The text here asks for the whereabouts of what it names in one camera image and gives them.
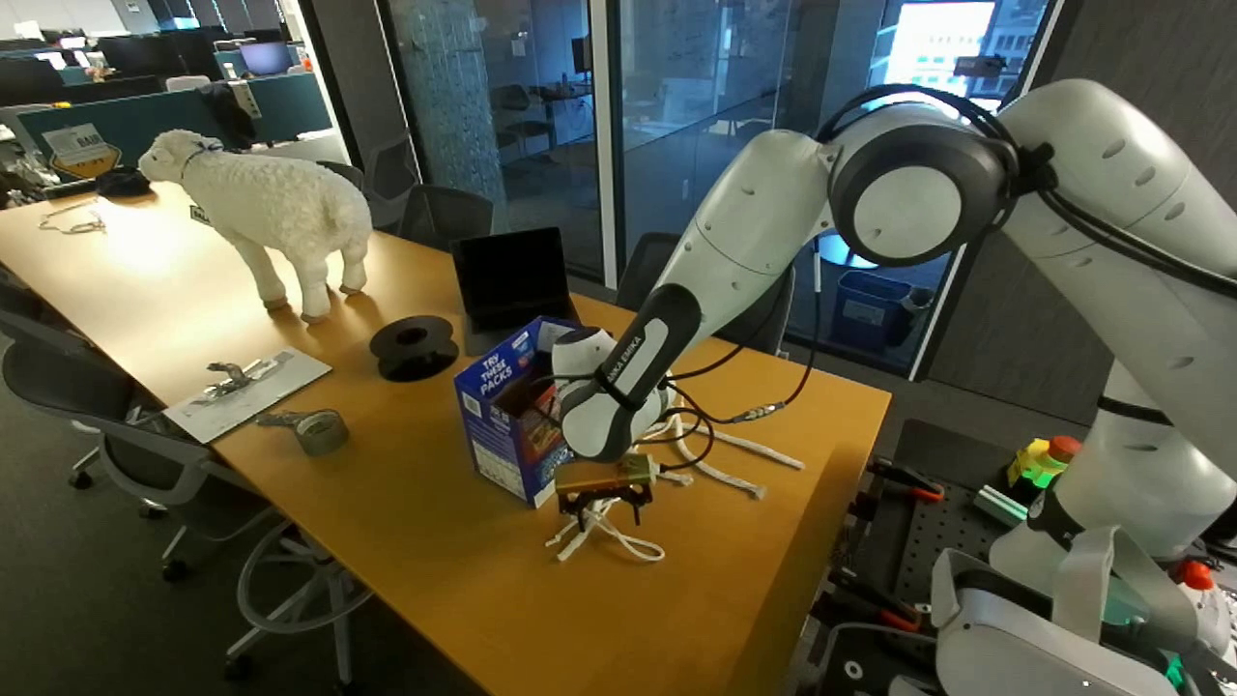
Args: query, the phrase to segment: sheep statue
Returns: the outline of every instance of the sheep statue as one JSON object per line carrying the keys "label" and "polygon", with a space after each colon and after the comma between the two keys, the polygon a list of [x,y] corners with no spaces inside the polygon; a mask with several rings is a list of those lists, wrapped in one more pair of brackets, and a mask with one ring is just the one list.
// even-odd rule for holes
{"label": "sheep statue", "polygon": [[287,301],[268,249],[296,272],[300,317],[330,312],[324,259],[342,256],[342,292],[368,284],[371,209],[364,192],[304,160],[229,154],[197,132],[163,132],[140,160],[150,182],[176,182],[197,213],[239,250],[268,305]]}

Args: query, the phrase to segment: cardboard box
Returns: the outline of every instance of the cardboard box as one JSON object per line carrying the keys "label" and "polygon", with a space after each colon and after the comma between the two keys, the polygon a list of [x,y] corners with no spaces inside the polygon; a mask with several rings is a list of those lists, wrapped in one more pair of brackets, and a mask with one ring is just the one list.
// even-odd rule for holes
{"label": "cardboard box", "polygon": [[551,499],[558,470],[572,461],[546,418],[551,406],[549,343],[559,334],[567,327],[528,323],[455,374],[474,473],[528,507]]}

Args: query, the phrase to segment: wooden table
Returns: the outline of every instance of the wooden table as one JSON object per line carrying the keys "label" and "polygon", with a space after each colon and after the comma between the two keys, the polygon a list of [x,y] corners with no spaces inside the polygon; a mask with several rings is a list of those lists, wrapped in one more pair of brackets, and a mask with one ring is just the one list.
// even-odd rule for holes
{"label": "wooden table", "polygon": [[[425,382],[382,382],[368,354],[371,334],[397,317],[435,312],[458,328],[449,256],[375,235],[368,293],[336,298],[330,323],[300,327],[260,305],[239,256],[190,223],[176,189],[94,209],[109,231],[40,231],[55,207],[0,213],[0,262],[163,403],[197,395],[211,361],[248,364],[293,343],[333,364],[287,410],[339,410],[349,448],[309,461],[291,433],[244,426],[217,453],[488,694],[786,685],[885,390],[815,373],[786,414],[734,428],[806,461],[806,473],[715,445],[710,461],[764,482],[764,502],[706,480],[656,488],[636,534],[670,548],[665,566],[636,566],[605,543],[558,566],[542,543],[559,515],[527,510],[470,473],[452,390],[469,361]],[[631,317],[592,298],[576,305],[605,328]],[[702,343],[680,368],[723,348]],[[693,395],[732,414],[790,395],[797,374],[797,364],[743,354]]]}

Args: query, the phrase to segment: wire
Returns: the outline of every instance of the wire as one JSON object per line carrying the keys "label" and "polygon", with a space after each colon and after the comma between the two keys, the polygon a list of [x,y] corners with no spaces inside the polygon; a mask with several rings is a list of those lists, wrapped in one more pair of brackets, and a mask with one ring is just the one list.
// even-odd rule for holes
{"label": "wire", "polygon": [[786,406],[791,406],[800,395],[805,395],[805,387],[806,387],[806,381],[813,381],[813,368],[815,368],[815,357],[820,357],[820,317],[824,317],[824,293],[815,292],[815,305],[813,305],[813,348],[806,348],[806,361],[805,361],[805,373],[800,373],[800,381],[797,381],[797,387],[786,395],[786,397],[778,397],[778,403],[761,403],[761,406],[750,406],[750,410],[738,410],[738,414],[725,414],[725,418],[715,418],[715,414],[706,414],[695,397],[688,397],[684,390],[684,397],[693,403],[693,410],[702,418],[702,422],[710,422],[710,426],[738,426],[738,422],[761,422],[761,418],[769,418],[769,414],[779,414]]}
{"label": "wire", "polygon": [[930,96],[948,110],[953,110],[961,122],[970,122],[980,134],[988,138],[1003,138],[1014,142],[1014,134],[1003,132],[1003,125],[985,113],[980,106],[960,96],[960,95],[943,95],[943,91],[927,91],[927,87],[875,87],[875,91],[862,91],[853,101],[846,101],[831,122],[824,122],[824,129],[815,132],[820,142],[836,138],[840,132],[853,129],[858,122],[842,125],[853,110],[868,106],[868,101],[882,101],[882,96],[895,96],[895,95],[918,95],[918,96]]}
{"label": "wire", "polygon": [[670,382],[670,395],[676,395],[680,403],[688,403],[688,410],[670,410],[670,418],[684,418],[684,414],[693,414],[695,422],[688,426],[688,428],[676,428],[676,422],[665,422],[670,426],[670,439],[665,439],[665,428],[662,428],[662,441],[665,445],[676,445],[676,441],[688,441],[688,439],[702,439],[702,448],[693,457],[693,461],[676,461],[676,464],[662,464],[665,473],[684,473],[684,470],[699,470],[702,461],[706,461],[706,453],[715,448],[715,422],[706,422],[702,418],[702,410],[699,410],[699,403],[688,395],[688,390],[680,390],[680,387],[671,387]]}
{"label": "wire", "polygon": [[702,364],[702,368],[693,368],[693,373],[671,373],[671,381],[699,381],[723,364],[732,364],[738,354],[744,354],[744,343],[732,343],[732,354],[723,354],[720,361]]}
{"label": "wire", "polygon": [[1165,275],[1172,275],[1179,284],[1237,298],[1237,284],[1233,279],[1213,275],[1213,272],[1207,272],[1198,262],[1186,262],[1186,259],[1179,259],[1179,256],[1172,256],[1172,250],[1165,250],[1165,249],[1155,249],[1155,243],[1149,243],[1149,240],[1139,240],[1134,231],[1119,231],[1119,227],[1090,216],[1086,209],[1072,207],[1054,189],[1041,189],[1041,200],[1052,213],[1058,213],[1072,227],[1079,227],[1086,240],[1095,240],[1095,243],[1103,243],[1103,249],[1110,249],[1110,250],[1117,250],[1123,259],[1137,259],[1137,262],[1144,262],[1153,272],[1165,272]]}

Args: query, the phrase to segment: electronic equipment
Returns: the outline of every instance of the electronic equipment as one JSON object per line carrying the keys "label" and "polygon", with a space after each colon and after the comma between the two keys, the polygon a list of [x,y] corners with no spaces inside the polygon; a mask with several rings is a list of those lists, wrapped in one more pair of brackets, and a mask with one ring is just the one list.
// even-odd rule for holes
{"label": "electronic equipment", "polygon": [[120,76],[135,76],[135,73],[170,76],[170,73],[180,73],[180,60],[172,53],[172,48],[163,37],[104,37],[104,40],[95,40],[95,49],[104,49],[104,64]]}
{"label": "electronic equipment", "polygon": [[239,44],[244,73],[251,76],[274,76],[293,67],[291,44]]}
{"label": "electronic equipment", "polygon": [[464,354],[484,357],[534,317],[576,327],[563,240],[558,227],[458,240]]}
{"label": "electronic equipment", "polygon": [[159,40],[170,48],[170,53],[176,60],[176,73],[203,73],[203,76],[220,76],[220,64],[217,64],[217,40],[224,40],[224,26],[192,26],[192,30],[163,30]]}
{"label": "electronic equipment", "polygon": [[0,60],[0,106],[59,101],[63,95],[64,80],[55,73],[51,64]]}

